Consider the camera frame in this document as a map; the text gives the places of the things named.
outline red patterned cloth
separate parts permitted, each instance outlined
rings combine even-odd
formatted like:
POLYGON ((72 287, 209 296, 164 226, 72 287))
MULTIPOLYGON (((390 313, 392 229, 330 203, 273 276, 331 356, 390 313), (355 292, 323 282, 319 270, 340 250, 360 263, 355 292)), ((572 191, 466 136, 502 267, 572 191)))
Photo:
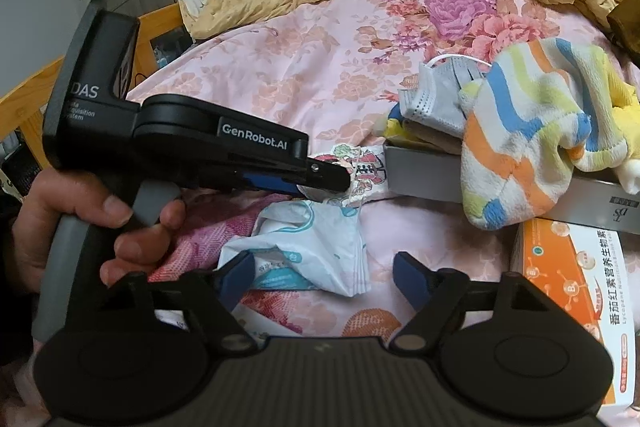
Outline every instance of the red patterned cloth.
POLYGON ((227 241, 235 235, 251 235, 264 207, 288 199, 266 192, 233 196, 202 191, 186 193, 187 220, 178 232, 175 250, 149 276, 149 281, 172 281, 189 270, 215 267, 227 241))

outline screw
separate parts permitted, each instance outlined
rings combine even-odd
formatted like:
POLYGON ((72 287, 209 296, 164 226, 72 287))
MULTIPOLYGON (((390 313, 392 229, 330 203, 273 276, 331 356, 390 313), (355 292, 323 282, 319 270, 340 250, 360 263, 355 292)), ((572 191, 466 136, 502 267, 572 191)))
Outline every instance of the screw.
POLYGON ((427 345, 427 341, 420 335, 400 335, 394 339, 394 344, 403 351, 420 351, 427 345))
POLYGON ((232 335, 227 335, 220 342, 222 347, 224 347, 228 351, 247 351, 253 347, 252 341, 245 335, 241 335, 240 333, 234 333, 232 335))

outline gray face mask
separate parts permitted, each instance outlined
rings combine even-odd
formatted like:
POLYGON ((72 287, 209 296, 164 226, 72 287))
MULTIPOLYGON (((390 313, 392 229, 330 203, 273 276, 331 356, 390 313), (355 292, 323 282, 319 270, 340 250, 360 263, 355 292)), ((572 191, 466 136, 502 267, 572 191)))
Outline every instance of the gray face mask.
POLYGON ((400 112, 407 120, 462 138, 466 118, 458 103, 458 92, 480 78, 483 75, 478 62, 471 57, 449 57, 434 68, 421 62, 418 87, 399 91, 400 112))

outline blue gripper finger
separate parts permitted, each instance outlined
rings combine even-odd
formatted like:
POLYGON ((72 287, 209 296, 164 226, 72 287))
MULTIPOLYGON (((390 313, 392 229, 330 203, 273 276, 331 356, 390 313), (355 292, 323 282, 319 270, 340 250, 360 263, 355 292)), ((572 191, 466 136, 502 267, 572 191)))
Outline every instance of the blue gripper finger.
POLYGON ((241 251, 225 266, 216 270, 218 300, 227 311, 230 312, 238 305, 254 278, 255 259, 254 254, 249 251, 241 251))
POLYGON ((436 272, 407 252, 398 252, 394 257, 394 283, 409 304, 418 311, 431 299, 435 289, 436 272))

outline lycopene supplement box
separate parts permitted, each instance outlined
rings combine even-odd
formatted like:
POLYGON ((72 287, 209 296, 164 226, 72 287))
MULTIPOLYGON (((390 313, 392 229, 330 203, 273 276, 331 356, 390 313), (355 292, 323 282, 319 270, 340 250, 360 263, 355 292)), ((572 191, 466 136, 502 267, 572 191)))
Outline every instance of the lycopene supplement box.
POLYGON ((636 344, 625 261, 616 232, 530 219, 520 225, 511 269, 565 309, 609 351, 614 372, 598 417, 634 400, 636 344))

